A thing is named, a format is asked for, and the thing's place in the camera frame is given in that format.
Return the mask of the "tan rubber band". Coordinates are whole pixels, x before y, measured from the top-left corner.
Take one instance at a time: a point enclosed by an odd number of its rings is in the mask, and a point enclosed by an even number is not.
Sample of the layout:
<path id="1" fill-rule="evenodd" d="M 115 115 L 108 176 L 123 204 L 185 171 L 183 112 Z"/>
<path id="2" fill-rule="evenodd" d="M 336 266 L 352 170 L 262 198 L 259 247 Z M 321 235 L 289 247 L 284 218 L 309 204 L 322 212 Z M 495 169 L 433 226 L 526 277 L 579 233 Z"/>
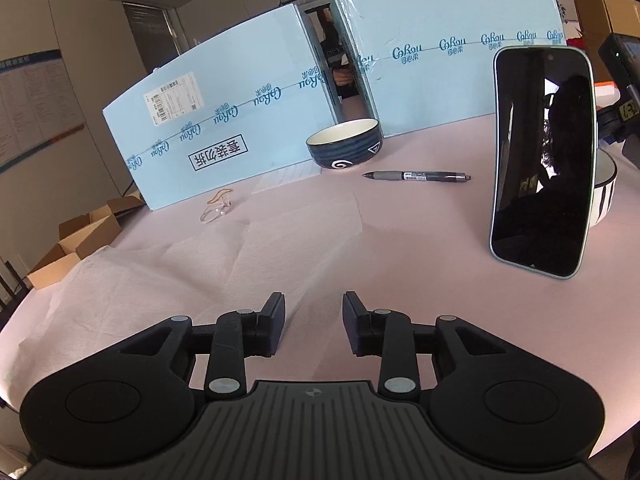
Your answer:
<path id="1" fill-rule="evenodd" d="M 213 205 L 216 203 L 228 203 L 228 197 L 227 195 L 232 193 L 233 190 L 232 188 L 221 188 L 220 190 L 218 190 L 215 195 L 210 198 L 207 203 L 209 203 L 209 205 Z"/>

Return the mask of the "grey black pen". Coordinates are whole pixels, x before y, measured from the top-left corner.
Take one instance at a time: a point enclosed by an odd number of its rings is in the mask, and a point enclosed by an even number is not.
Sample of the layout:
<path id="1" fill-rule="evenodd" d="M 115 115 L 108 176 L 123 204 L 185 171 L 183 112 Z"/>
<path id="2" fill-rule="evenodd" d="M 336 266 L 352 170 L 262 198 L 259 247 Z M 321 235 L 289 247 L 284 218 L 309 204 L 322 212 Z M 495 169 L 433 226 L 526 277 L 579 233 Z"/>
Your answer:
<path id="1" fill-rule="evenodd" d="M 471 180 L 471 177 L 462 172 L 450 171 L 371 171 L 363 174 L 363 177 L 377 181 L 408 181 L 408 182 L 452 182 L 462 183 Z"/>

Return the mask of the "open brown cardboard box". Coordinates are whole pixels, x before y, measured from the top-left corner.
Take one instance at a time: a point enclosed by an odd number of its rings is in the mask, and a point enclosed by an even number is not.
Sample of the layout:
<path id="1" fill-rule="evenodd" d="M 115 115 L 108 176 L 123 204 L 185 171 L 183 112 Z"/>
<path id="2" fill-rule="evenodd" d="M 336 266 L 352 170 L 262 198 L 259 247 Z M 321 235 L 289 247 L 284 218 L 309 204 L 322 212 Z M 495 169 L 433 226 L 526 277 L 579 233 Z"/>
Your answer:
<path id="1" fill-rule="evenodd" d="M 144 206 L 136 191 L 61 223 L 58 242 L 27 274 L 30 284 L 44 289 L 62 281 L 82 260 L 113 243 L 122 232 L 122 219 Z"/>

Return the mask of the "dark blue ceramic bowl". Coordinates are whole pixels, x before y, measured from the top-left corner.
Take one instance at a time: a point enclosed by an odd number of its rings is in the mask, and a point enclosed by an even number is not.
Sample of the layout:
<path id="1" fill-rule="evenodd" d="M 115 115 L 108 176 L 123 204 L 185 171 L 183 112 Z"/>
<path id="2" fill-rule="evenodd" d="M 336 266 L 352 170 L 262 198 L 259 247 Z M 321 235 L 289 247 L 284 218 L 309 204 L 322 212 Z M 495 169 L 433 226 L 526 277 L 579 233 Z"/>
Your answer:
<path id="1" fill-rule="evenodd" d="M 314 133 L 306 145 L 320 168 L 343 170 L 361 165 L 378 154 L 383 135 L 376 119 L 359 118 Z"/>

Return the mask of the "smartphone with light case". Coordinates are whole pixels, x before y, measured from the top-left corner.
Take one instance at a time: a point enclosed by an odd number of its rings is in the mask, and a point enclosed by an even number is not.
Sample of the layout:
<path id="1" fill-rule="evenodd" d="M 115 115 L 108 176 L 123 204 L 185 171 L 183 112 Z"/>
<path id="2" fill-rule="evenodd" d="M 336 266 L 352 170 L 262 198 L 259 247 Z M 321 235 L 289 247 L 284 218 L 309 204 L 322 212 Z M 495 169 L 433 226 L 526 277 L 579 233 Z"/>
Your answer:
<path id="1" fill-rule="evenodd" d="M 567 280 L 582 264 L 596 173 L 588 58 L 565 46 L 508 47 L 494 59 L 496 171 L 489 248 Z"/>

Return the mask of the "large light blue carton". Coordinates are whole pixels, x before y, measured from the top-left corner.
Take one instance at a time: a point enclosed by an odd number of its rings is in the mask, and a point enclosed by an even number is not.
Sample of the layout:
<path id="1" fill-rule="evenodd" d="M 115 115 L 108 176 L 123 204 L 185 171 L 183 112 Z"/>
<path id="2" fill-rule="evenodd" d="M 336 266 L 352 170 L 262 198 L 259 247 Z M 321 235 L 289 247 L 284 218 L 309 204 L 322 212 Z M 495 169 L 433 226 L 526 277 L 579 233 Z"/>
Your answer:
<path id="1" fill-rule="evenodd" d="M 152 210 L 306 162 L 337 122 L 311 26 L 294 4 L 204 41 L 104 108 Z"/>

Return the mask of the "white black striped bowl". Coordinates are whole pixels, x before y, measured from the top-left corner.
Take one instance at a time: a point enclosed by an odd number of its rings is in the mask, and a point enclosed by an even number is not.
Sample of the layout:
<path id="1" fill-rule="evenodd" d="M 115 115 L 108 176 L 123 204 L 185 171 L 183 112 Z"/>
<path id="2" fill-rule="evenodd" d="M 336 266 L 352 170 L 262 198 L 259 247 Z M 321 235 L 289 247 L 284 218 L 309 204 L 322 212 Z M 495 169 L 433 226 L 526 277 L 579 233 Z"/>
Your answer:
<path id="1" fill-rule="evenodd" d="M 618 169 L 614 158 L 602 148 L 597 151 L 596 176 L 592 194 L 590 228 L 597 226 L 612 206 Z"/>

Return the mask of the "large brown cardboard carton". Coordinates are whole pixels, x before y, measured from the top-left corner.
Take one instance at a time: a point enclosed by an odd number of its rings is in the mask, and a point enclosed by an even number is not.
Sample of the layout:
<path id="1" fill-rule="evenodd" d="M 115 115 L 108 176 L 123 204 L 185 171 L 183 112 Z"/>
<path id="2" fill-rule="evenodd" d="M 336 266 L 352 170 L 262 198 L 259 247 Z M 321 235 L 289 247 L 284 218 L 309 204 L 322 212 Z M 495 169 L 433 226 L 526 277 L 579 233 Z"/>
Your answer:
<path id="1" fill-rule="evenodd" d="M 597 82 L 611 81 L 611 76 L 598 53 L 613 32 L 639 36 L 638 0 L 574 0 L 579 29 Z"/>

